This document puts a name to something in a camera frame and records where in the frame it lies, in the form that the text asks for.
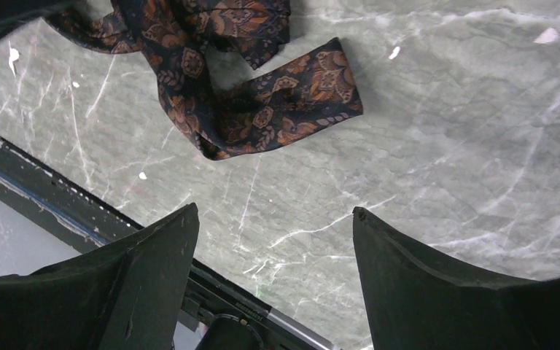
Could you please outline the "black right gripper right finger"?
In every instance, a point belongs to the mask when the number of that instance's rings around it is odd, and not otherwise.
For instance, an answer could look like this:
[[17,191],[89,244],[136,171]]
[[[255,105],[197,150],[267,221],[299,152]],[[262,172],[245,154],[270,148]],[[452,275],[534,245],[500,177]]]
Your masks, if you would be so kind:
[[471,265],[362,207],[353,242],[375,349],[560,349],[560,277]]

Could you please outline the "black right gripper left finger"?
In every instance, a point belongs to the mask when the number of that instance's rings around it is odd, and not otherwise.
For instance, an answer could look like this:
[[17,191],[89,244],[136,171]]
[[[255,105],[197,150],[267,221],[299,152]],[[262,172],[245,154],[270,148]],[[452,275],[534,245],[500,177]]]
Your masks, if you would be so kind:
[[198,208],[27,276],[0,276],[0,349],[170,349]]

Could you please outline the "navy orange paisley tie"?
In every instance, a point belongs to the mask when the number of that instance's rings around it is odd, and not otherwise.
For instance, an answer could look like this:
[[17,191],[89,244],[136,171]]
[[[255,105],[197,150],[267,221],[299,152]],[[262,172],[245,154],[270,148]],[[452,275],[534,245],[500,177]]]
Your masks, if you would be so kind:
[[213,90],[206,50],[261,67],[290,40],[288,1],[113,1],[112,8],[89,21],[69,7],[46,22],[89,50],[140,52],[162,109],[209,160],[278,149],[364,112],[336,38],[231,90]]

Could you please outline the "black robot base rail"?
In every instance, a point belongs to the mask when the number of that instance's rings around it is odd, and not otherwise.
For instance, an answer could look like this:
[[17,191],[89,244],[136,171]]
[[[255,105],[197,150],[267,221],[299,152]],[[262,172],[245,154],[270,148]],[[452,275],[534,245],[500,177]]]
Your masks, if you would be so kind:
[[[141,225],[0,136],[0,200],[86,253]],[[334,349],[335,344],[198,260],[190,267],[179,323],[202,349]]]

